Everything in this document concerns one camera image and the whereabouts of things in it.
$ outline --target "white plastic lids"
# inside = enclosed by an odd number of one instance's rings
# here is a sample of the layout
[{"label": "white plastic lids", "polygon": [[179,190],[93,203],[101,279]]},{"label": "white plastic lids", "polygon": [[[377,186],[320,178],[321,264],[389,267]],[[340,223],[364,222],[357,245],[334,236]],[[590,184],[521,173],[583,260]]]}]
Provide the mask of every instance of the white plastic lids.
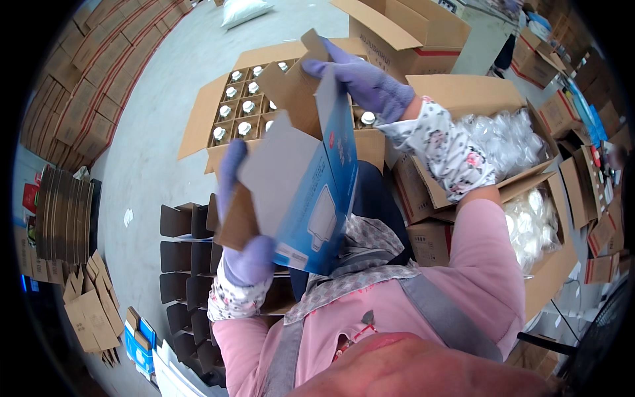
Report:
[{"label": "white plastic lids", "polygon": [[217,140],[223,139],[225,136],[225,128],[216,127],[214,128],[214,138]]},{"label": "white plastic lids", "polygon": [[232,108],[230,108],[227,105],[223,105],[220,107],[220,110],[218,111],[218,113],[220,113],[220,117],[227,117],[231,111],[232,111]]},{"label": "white plastic lids", "polygon": [[247,123],[246,121],[238,124],[238,133],[240,135],[245,136],[249,131],[251,131],[251,124]]},{"label": "white plastic lids", "polygon": [[258,87],[258,84],[255,81],[252,83],[249,83],[249,86],[247,87],[247,89],[249,90],[249,93],[251,94],[256,93],[259,88],[260,87]]},{"label": "white plastic lids", "polygon": [[229,87],[227,91],[225,91],[225,94],[227,94],[227,98],[233,98],[237,92],[238,90],[235,89],[235,87]]},{"label": "white plastic lids", "polygon": [[361,115],[361,122],[366,125],[372,125],[375,122],[375,115],[372,112],[364,112]]},{"label": "white plastic lids", "polygon": [[243,112],[249,113],[253,110],[254,107],[256,107],[256,104],[254,104],[252,101],[245,101],[243,103]]}]

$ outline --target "gray floor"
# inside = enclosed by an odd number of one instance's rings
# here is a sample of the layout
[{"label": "gray floor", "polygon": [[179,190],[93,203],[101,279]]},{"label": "gray floor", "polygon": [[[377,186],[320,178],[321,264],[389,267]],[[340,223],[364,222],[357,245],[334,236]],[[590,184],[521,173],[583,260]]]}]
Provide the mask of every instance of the gray floor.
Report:
[{"label": "gray floor", "polygon": [[[217,189],[214,174],[203,175],[204,151],[176,161],[198,89],[229,72],[244,50],[298,39],[312,27],[326,37],[348,36],[348,16],[327,0],[267,1],[275,5],[273,12],[229,32],[220,29],[222,8],[213,3],[199,4],[185,16],[148,63],[111,147],[92,169],[93,177],[104,183],[98,249],[121,303],[119,313],[125,317],[126,308],[134,306],[159,339],[169,337],[167,305],[159,296],[159,242],[164,239],[159,235],[160,207],[206,203]],[[536,105],[550,94],[523,83],[518,88]],[[127,209],[133,220],[126,227]],[[562,333],[563,325],[556,331]],[[118,351],[122,365],[114,369],[94,355],[84,355],[104,390],[111,396],[158,395],[125,359],[124,346]]]}]

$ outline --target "woman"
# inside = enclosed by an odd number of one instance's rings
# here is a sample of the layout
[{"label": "woman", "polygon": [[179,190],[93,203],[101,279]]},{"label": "woman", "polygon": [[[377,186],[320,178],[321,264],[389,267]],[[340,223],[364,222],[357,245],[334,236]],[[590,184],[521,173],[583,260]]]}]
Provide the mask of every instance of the woman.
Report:
[{"label": "woman", "polygon": [[[309,275],[302,300],[284,321],[268,329],[255,317],[273,277],[273,240],[257,236],[241,253],[224,249],[208,317],[215,322],[229,394],[546,392],[534,373],[501,364],[525,323],[525,288],[492,165],[433,99],[416,97],[412,87],[326,39],[324,45],[335,62],[306,60],[304,70],[320,78],[333,68],[353,99],[379,114],[376,128],[418,156],[458,203],[450,265],[412,261],[403,221],[394,221],[396,205],[378,192],[386,194],[377,187],[378,170],[360,162],[360,191],[335,259],[339,266],[328,277]],[[222,219],[245,155],[237,140],[223,159]]]}]

